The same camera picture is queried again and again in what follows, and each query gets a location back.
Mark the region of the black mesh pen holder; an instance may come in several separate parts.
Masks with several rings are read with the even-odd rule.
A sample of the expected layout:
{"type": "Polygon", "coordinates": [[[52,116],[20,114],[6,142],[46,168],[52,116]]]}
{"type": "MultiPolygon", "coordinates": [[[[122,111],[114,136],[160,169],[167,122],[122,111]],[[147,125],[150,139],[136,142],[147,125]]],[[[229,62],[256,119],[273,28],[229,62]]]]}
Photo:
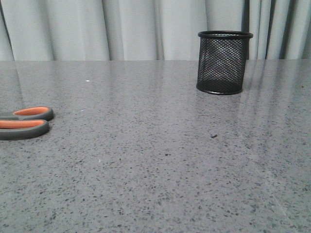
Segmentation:
{"type": "Polygon", "coordinates": [[[198,33],[198,90],[233,95],[242,92],[250,32],[202,31],[198,33]]]}

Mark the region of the grey orange handled scissors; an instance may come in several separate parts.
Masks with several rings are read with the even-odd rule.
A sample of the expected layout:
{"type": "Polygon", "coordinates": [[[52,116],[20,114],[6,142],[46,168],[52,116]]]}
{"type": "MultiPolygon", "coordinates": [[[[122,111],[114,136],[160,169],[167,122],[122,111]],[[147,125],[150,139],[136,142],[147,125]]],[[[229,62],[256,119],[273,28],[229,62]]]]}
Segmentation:
{"type": "Polygon", "coordinates": [[[50,129],[52,108],[36,106],[0,114],[0,139],[22,140],[41,136],[50,129]]]}

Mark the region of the light grey curtain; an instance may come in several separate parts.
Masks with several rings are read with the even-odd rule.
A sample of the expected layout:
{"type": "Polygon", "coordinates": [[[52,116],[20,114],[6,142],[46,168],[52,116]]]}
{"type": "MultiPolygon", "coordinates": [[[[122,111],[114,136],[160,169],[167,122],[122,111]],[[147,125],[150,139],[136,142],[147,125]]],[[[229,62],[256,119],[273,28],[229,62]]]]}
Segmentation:
{"type": "Polygon", "coordinates": [[[311,56],[308,0],[3,0],[0,58],[196,60],[200,31],[251,32],[249,58],[311,56]]]}

